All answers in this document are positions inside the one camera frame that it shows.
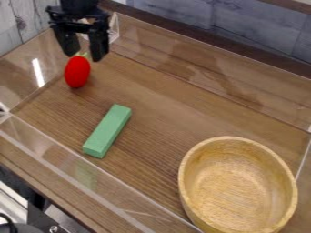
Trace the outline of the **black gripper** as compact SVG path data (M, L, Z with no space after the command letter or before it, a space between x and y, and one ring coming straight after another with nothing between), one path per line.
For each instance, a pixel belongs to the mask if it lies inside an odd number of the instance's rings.
M76 33L110 29L110 14L99 8L99 2L100 0L60 0L58 5L50 5L46 9L50 27L67 56L74 56L80 50ZM92 61L99 62L110 53L108 32L91 31L88 41Z

